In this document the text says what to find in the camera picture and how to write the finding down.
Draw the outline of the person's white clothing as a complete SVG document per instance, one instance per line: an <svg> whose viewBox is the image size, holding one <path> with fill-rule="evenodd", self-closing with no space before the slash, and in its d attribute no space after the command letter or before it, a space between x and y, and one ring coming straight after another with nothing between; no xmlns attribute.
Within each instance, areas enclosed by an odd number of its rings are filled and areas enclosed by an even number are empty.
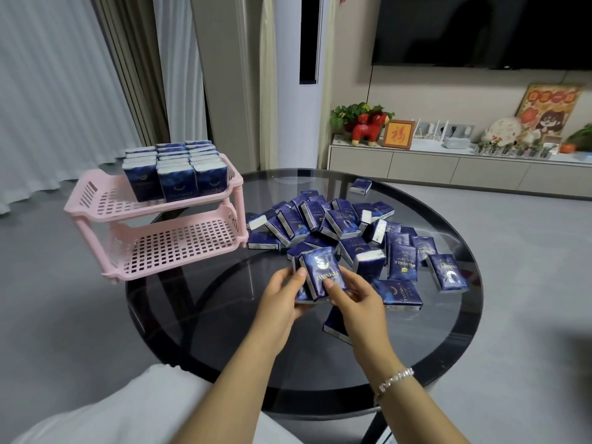
<svg viewBox="0 0 592 444"><path fill-rule="evenodd" d="M114 394L44 419L11 444L169 444L210 386L179 366L152 365Z"/></svg>

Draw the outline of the green leafy potted plant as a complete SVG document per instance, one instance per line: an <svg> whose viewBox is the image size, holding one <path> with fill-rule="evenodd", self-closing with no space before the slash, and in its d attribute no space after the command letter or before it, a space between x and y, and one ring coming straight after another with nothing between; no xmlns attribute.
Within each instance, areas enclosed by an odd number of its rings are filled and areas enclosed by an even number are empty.
<svg viewBox="0 0 592 444"><path fill-rule="evenodd" d="M351 104L349 106L338 106L331 111L329 123L332 132L351 134L354 127L358 124L358 117L367 114L370 118L374 114L386 114L388 120L395 117L394 112L386 111L381 105L371 106L365 102Z"/></svg>

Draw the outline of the white tower air conditioner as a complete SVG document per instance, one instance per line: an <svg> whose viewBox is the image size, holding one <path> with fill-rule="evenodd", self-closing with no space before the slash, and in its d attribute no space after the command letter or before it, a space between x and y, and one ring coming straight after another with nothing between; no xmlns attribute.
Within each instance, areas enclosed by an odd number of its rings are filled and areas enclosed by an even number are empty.
<svg viewBox="0 0 592 444"><path fill-rule="evenodd" d="M273 0L278 168L323 164L338 2Z"/></svg>

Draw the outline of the person's left forearm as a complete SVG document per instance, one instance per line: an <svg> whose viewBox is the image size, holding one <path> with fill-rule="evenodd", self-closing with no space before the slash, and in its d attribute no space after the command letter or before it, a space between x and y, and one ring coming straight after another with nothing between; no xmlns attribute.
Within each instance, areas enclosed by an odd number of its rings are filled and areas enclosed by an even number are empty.
<svg viewBox="0 0 592 444"><path fill-rule="evenodd" d="M253 444L275 359L290 328L250 330L169 444Z"/></svg>

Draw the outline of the beige drape curtain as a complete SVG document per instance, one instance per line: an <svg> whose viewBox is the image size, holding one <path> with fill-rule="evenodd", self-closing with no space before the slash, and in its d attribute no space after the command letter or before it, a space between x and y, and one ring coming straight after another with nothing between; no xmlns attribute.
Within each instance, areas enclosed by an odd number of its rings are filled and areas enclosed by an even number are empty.
<svg viewBox="0 0 592 444"><path fill-rule="evenodd" d="M169 142L153 0L90 0L141 144Z"/></svg>

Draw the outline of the white antenna router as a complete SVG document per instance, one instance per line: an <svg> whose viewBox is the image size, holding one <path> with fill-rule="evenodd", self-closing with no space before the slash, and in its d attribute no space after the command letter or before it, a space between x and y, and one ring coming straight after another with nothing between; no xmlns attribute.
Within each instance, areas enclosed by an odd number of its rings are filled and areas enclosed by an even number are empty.
<svg viewBox="0 0 592 444"><path fill-rule="evenodd" d="M437 120L435 123L433 123L419 118L416 121L413 139L436 141L441 144L444 141L445 132L448 128L448 125L448 120Z"/></svg>

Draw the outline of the person's right hand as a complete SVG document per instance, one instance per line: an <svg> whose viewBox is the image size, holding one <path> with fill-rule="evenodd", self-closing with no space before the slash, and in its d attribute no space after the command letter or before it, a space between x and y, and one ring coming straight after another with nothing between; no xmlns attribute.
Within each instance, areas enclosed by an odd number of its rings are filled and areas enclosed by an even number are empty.
<svg viewBox="0 0 592 444"><path fill-rule="evenodd" d="M340 266L348 293L348 306L336 306L344 321L359 365L377 363L394 355L389 340L382 298L360 275Z"/></svg>

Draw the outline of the pile of blue tissue packets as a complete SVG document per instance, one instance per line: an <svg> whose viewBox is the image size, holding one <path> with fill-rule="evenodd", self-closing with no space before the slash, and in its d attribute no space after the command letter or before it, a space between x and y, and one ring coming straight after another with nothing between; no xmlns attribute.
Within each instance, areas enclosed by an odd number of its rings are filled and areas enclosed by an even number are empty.
<svg viewBox="0 0 592 444"><path fill-rule="evenodd" d="M329 207L313 200L301 204L299 212L310 234L287 249L287 261L275 246L256 253L258 261L248 259L245 272L253 270L255 276L250 295L259 293L278 264L297 270L302 256L319 253L320 267L305 259L310 272L320 275L339 262L378 292L397 346L410 342L412 350L422 350L434 341L453 349L468 347L481 313L468 309L478 291L468 280L475 269L472 254L460 238L427 224L414 227L409 217L415 211L395 201L334 199Z"/></svg>

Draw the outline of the cartoon poster board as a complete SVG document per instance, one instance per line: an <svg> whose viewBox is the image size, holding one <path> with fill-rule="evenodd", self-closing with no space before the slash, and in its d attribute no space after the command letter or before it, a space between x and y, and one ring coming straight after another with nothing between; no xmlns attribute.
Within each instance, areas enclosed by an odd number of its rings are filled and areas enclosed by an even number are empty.
<svg viewBox="0 0 592 444"><path fill-rule="evenodd" d="M583 88L583 84L530 84L515 114L523 131L560 137Z"/></svg>

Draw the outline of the round decorative plate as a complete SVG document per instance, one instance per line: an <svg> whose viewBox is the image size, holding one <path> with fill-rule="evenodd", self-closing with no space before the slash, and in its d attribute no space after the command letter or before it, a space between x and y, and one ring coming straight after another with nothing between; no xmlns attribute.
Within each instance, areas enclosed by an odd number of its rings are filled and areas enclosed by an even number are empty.
<svg viewBox="0 0 592 444"><path fill-rule="evenodd" d="M516 117L502 117L485 130L481 142L504 147L516 142L522 130L522 124Z"/></svg>

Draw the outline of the row of small glass pots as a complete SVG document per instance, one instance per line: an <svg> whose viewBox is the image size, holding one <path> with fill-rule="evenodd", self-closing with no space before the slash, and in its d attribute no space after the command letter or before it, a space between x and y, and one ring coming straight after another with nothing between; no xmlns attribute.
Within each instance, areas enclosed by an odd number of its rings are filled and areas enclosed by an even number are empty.
<svg viewBox="0 0 592 444"><path fill-rule="evenodd" d="M533 142L526 141L503 141L494 138L490 141L482 139L473 148L477 156L507 157L507 158L534 158L549 159L556 155L559 144L556 142L543 142L542 139L535 139Z"/></svg>

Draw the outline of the long beige media cabinet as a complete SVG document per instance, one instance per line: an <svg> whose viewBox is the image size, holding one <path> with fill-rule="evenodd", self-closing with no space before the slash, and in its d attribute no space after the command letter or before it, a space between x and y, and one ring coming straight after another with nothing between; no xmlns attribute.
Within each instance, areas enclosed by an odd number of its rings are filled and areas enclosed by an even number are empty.
<svg viewBox="0 0 592 444"><path fill-rule="evenodd" d="M370 179L411 185L450 186L592 201L592 156L556 154L524 158L449 150L414 140L409 150L353 146L335 135L327 168Z"/></svg>

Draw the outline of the cream curtain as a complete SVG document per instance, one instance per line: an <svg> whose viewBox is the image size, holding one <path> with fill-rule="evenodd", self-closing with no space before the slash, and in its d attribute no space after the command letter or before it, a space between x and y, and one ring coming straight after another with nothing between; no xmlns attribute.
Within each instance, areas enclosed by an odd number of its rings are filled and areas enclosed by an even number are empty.
<svg viewBox="0 0 592 444"><path fill-rule="evenodd" d="M262 170L278 166L277 44L274 0L263 0L259 40L259 139Z"/></svg>

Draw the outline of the red horse figurine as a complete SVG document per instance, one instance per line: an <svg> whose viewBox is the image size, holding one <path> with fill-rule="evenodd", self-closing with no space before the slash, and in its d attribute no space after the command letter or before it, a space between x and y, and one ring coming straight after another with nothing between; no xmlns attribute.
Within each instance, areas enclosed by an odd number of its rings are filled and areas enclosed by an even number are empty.
<svg viewBox="0 0 592 444"><path fill-rule="evenodd" d="M389 120L389 114L385 112L361 113L351 132L351 144L358 146L360 140L364 139L369 147L376 147L381 130Z"/></svg>

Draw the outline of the white sheer curtain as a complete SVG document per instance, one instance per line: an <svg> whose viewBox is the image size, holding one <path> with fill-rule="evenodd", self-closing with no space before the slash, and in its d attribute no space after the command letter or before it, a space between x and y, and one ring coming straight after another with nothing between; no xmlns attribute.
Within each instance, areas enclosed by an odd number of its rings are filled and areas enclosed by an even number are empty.
<svg viewBox="0 0 592 444"><path fill-rule="evenodd" d="M153 0L170 140L208 138L191 0Z"/></svg>
<svg viewBox="0 0 592 444"><path fill-rule="evenodd" d="M91 0L0 0L0 215L141 145Z"/></svg>

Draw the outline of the person's right forearm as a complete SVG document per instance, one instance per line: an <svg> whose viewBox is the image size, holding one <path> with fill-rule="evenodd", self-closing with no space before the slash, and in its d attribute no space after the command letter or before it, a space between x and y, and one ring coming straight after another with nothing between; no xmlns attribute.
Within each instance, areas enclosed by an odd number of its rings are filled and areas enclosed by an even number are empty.
<svg viewBox="0 0 592 444"><path fill-rule="evenodd" d="M398 444L471 444L396 354L360 367Z"/></svg>

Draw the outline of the black flat television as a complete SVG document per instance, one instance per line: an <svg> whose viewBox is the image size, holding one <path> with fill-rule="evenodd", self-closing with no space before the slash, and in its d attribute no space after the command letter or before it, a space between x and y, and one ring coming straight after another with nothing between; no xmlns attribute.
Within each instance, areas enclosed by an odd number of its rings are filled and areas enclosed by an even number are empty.
<svg viewBox="0 0 592 444"><path fill-rule="evenodd" d="M592 72L592 0L381 0L372 64Z"/></svg>

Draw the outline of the pink two-tier plastic rack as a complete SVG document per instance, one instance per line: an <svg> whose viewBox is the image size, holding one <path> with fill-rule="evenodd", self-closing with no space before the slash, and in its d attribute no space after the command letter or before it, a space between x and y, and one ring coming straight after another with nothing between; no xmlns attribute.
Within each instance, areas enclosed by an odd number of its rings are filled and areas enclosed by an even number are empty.
<svg viewBox="0 0 592 444"><path fill-rule="evenodd" d="M137 202L124 175L86 171L64 207L95 256L101 274L131 281L246 247L243 177L225 154L228 186L222 193L166 203ZM124 220L172 214L218 203L216 209L131 227Z"/></svg>

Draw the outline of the wooden framed red picture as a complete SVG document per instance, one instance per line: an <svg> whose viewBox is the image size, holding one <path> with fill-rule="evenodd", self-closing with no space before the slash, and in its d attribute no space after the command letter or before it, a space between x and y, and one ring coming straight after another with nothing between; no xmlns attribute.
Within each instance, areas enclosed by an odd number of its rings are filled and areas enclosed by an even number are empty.
<svg viewBox="0 0 592 444"><path fill-rule="evenodd" d="M384 128L382 147L393 149L411 148L416 130L416 121L393 119Z"/></svg>

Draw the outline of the person's left hand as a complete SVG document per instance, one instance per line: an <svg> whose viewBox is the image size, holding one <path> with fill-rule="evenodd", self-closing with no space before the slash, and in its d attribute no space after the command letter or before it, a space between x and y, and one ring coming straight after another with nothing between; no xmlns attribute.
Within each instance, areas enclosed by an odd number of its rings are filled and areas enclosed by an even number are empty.
<svg viewBox="0 0 592 444"><path fill-rule="evenodd" d="M272 275L248 333L273 356L284 348L294 321L313 308L312 304L296 304L295 299L283 297L283 286L292 274L291 268L284 268Z"/></svg>

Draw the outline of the rows of blue tissue packets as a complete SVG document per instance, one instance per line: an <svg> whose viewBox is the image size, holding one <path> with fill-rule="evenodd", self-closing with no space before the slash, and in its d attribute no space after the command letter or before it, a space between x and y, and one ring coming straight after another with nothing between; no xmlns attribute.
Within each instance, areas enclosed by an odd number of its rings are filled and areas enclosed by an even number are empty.
<svg viewBox="0 0 592 444"><path fill-rule="evenodd" d="M210 140L126 149L122 170L137 202L175 202L225 192L232 168Z"/></svg>

